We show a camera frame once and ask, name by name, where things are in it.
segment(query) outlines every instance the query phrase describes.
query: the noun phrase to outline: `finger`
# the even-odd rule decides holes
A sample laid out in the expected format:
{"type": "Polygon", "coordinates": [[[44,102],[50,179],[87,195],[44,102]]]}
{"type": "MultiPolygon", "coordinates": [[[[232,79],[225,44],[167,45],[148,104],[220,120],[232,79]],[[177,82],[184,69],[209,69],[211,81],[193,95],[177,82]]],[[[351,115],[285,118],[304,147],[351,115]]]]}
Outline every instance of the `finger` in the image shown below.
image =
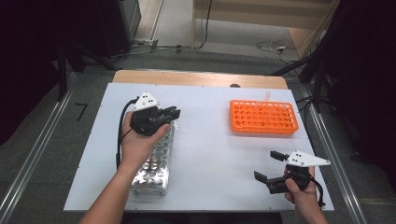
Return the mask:
{"type": "Polygon", "coordinates": [[[309,167],[309,174],[311,174],[313,177],[315,177],[315,166],[309,167]]]}
{"type": "Polygon", "coordinates": [[[286,198],[286,200],[288,200],[289,202],[291,202],[291,203],[294,203],[294,197],[293,197],[293,195],[291,194],[291,193],[285,193],[285,198],[286,198]]]}
{"type": "Polygon", "coordinates": [[[169,124],[164,124],[163,126],[161,126],[158,131],[154,135],[152,135],[154,141],[160,141],[166,135],[166,132],[168,132],[169,127],[169,124]]]}
{"type": "Polygon", "coordinates": [[[131,129],[131,118],[132,118],[132,111],[128,111],[125,114],[124,122],[122,123],[122,129],[127,132],[131,129]]]}
{"type": "Polygon", "coordinates": [[[292,180],[291,178],[287,179],[285,181],[286,187],[288,187],[290,193],[293,195],[300,193],[300,188],[297,186],[296,182],[292,180]]]}

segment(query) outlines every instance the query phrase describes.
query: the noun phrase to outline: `black curtain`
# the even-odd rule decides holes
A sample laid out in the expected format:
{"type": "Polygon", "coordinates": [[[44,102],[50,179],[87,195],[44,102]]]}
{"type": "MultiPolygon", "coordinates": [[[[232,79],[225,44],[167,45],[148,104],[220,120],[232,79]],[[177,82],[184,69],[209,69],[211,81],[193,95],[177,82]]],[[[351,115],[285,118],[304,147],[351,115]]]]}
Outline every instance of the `black curtain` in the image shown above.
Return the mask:
{"type": "Polygon", "coordinates": [[[0,3],[0,145],[59,81],[50,31],[55,2],[0,3]]]}
{"type": "Polygon", "coordinates": [[[325,73],[337,80],[328,96],[354,148],[396,189],[396,3],[342,1],[337,12],[343,19],[320,53],[325,73]]]}

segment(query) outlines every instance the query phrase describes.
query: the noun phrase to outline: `white table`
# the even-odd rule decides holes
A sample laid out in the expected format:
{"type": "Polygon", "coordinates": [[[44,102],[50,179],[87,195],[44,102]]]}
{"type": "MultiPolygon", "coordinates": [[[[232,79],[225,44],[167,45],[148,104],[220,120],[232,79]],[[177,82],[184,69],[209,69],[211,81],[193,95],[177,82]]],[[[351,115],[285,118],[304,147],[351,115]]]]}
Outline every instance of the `white table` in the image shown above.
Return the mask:
{"type": "MultiPolygon", "coordinates": [[[[126,211],[281,211],[294,209],[283,194],[270,194],[253,171],[269,178],[283,175],[285,163],[270,158],[270,150],[290,154],[294,149],[313,154],[304,125],[293,135],[237,134],[230,130],[232,99],[289,102],[298,111],[289,90],[109,84],[92,134],[70,189],[65,211],[86,211],[116,172],[116,146],[120,112],[143,91],[160,100],[160,108],[181,109],[171,152],[166,196],[129,196],[126,211]]],[[[317,180],[324,189],[325,210],[332,201],[319,168],[317,180]]]]}

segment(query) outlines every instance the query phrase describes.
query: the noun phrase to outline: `metal frame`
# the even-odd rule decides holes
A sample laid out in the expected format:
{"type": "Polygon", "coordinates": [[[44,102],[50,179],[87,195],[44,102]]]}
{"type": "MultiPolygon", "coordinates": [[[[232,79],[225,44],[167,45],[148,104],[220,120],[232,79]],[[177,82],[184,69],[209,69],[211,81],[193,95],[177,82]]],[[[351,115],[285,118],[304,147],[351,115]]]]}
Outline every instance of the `metal frame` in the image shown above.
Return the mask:
{"type": "Polygon", "coordinates": [[[70,87],[69,90],[66,92],[62,101],[58,102],[53,108],[49,119],[47,120],[43,130],[41,131],[41,134],[35,141],[35,144],[28,157],[26,158],[22,168],[8,187],[6,196],[4,197],[0,206],[0,223],[8,223],[9,219],[11,218],[15,206],[17,205],[20,197],[22,196],[23,191],[26,188],[30,177],[33,174],[33,171],[35,170],[35,167],[37,166],[53,131],[55,130],[55,127],[57,126],[58,121],[67,106],[70,96],[75,89],[75,84],[77,83],[77,81],[78,77],[76,73],[72,73],[68,80],[68,86],[70,87]]]}
{"type": "Polygon", "coordinates": [[[157,33],[158,22],[160,21],[160,17],[163,14],[164,1],[165,0],[161,0],[160,7],[158,8],[158,11],[157,11],[157,16],[155,17],[154,25],[151,29],[151,34],[149,36],[149,39],[151,39],[151,40],[154,39],[155,33],[157,33]]]}
{"type": "MultiPolygon", "coordinates": [[[[311,95],[311,91],[306,87],[302,86],[304,96],[307,97],[311,95]]],[[[315,126],[318,130],[318,134],[320,140],[323,144],[325,152],[329,157],[329,160],[332,161],[332,170],[335,175],[335,179],[338,182],[338,187],[343,194],[344,201],[346,203],[346,207],[349,210],[349,214],[355,224],[365,224],[368,223],[367,219],[361,209],[361,204],[359,202],[358,197],[355,194],[355,191],[347,177],[347,173],[344,169],[343,164],[338,158],[338,154],[334,148],[334,144],[332,143],[332,139],[327,131],[326,125],[323,121],[321,114],[318,114],[312,106],[310,107],[310,114],[315,123],[315,126]]]]}

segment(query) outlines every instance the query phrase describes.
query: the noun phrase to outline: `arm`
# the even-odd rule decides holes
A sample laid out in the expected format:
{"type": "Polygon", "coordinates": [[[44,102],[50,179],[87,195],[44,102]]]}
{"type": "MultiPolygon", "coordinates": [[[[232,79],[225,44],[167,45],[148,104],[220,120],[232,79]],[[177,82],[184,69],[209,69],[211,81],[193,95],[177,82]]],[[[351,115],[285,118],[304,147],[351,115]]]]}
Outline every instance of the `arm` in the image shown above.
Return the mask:
{"type": "MultiPolygon", "coordinates": [[[[132,112],[125,115],[122,135],[131,129],[131,116],[132,112]]],[[[151,137],[134,131],[125,135],[121,143],[122,160],[119,169],[79,223],[120,223],[134,176],[168,128],[169,124],[163,125],[151,137]]]]}
{"type": "MultiPolygon", "coordinates": [[[[315,176],[315,168],[309,167],[309,173],[315,176]]],[[[323,216],[322,211],[318,205],[317,188],[311,181],[304,191],[301,191],[297,184],[291,179],[285,181],[286,186],[289,189],[289,193],[285,193],[285,198],[295,203],[295,209],[305,223],[311,224],[327,224],[326,217],[323,216]]]]}

